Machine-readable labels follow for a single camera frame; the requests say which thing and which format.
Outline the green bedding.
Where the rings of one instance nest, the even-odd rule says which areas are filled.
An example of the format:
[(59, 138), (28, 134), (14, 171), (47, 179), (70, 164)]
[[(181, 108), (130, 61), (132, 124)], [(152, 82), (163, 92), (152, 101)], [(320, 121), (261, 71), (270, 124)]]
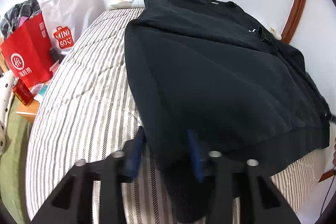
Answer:
[(25, 196), (25, 166), (31, 124), (16, 113), (15, 101), (9, 112), (6, 151), (1, 157), (1, 199), (17, 223), (29, 223)]

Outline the black sweatshirt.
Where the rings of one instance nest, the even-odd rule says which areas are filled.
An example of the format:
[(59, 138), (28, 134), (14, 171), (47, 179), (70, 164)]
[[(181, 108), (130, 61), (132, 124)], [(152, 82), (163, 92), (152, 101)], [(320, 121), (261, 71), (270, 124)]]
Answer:
[(302, 53), (233, 2), (144, 0), (125, 29), (127, 79), (176, 219), (209, 213), (188, 130), (271, 178), (329, 145), (333, 115)]

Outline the brown wooden door frame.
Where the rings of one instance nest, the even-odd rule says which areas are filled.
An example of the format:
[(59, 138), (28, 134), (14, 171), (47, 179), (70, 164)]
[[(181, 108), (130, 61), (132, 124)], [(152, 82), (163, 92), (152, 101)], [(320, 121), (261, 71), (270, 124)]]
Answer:
[(289, 44), (298, 27), (306, 0), (294, 0), (286, 24), (282, 30), (281, 37), (284, 43)]

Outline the white dotted blanket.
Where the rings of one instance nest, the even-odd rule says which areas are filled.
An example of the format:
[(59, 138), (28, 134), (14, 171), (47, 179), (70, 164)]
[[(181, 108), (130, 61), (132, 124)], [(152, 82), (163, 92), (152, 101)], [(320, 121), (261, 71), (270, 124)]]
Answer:
[(14, 110), (14, 86), (16, 77), (12, 71), (1, 73), (1, 156), (9, 149), (15, 136), (17, 117)]

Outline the red drink can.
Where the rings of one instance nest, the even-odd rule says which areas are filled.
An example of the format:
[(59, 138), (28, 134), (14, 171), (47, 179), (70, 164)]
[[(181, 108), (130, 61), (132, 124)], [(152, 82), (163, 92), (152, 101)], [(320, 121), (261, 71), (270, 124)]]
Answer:
[(14, 80), (12, 92), (24, 106), (29, 106), (34, 100), (32, 92), (30, 92), (29, 88), (19, 78)]

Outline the white floral bed sheet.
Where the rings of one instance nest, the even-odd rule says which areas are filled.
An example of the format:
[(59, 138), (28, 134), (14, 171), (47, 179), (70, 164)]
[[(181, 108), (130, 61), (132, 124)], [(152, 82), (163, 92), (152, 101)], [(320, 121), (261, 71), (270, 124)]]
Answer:
[(117, 0), (110, 5), (111, 9), (139, 9), (145, 8), (143, 0)]

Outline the striped quilted mattress cover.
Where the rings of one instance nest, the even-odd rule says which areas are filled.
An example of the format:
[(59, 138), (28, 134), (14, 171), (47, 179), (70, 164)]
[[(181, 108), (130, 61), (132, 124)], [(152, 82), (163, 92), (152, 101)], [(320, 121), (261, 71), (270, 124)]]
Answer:
[[(127, 82), (124, 31), (143, 9), (103, 12), (54, 75), (35, 118), (26, 162), (26, 203), (32, 220), (76, 161), (94, 162), (133, 139), (141, 125)], [(323, 173), (313, 151), (271, 177), (297, 213)], [(154, 157), (147, 149), (138, 178), (123, 184), (127, 223), (178, 223)]]

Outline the grey plaid cloth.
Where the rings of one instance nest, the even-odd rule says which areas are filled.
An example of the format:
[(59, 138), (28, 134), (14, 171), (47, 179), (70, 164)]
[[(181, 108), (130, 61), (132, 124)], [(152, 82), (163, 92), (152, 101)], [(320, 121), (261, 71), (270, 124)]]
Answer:
[(6, 40), (26, 20), (41, 13), (37, 0), (26, 0), (14, 5), (1, 19), (1, 33)]

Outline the red paper shopping bag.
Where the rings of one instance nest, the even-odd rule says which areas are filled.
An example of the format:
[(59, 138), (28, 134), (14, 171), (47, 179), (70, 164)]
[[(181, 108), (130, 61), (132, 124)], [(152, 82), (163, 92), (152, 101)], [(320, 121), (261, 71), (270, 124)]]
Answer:
[(27, 87), (50, 80), (55, 63), (42, 14), (25, 21), (2, 44), (1, 50), (14, 75)]

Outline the white Miniso plastic bag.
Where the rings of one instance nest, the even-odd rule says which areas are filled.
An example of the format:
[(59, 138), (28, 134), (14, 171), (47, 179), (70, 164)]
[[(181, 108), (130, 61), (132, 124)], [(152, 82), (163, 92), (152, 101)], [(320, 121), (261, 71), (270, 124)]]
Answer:
[(43, 0), (40, 7), (51, 44), (61, 55), (106, 9), (104, 0)]

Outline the wooden nightstand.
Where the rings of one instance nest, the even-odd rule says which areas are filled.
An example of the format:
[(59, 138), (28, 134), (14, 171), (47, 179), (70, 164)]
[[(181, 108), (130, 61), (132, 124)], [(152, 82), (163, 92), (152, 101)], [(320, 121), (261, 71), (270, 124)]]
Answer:
[(30, 124), (33, 124), (35, 117), (38, 113), (40, 103), (33, 100), (29, 106), (25, 106), (22, 102), (18, 103), (16, 113), (25, 118)]

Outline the blue tissue packet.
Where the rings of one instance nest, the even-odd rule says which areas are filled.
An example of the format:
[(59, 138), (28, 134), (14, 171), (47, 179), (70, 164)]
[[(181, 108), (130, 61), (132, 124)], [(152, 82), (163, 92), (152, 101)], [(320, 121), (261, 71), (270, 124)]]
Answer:
[(34, 96), (34, 99), (36, 101), (38, 101), (39, 103), (42, 103), (45, 95), (46, 95), (46, 92), (49, 88), (49, 84), (38, 84), (38, 85), (35, 85), (34, 88), (32, 89), (32, 93), (33, 92), (37, 92), (37, 94), (35, 94)]

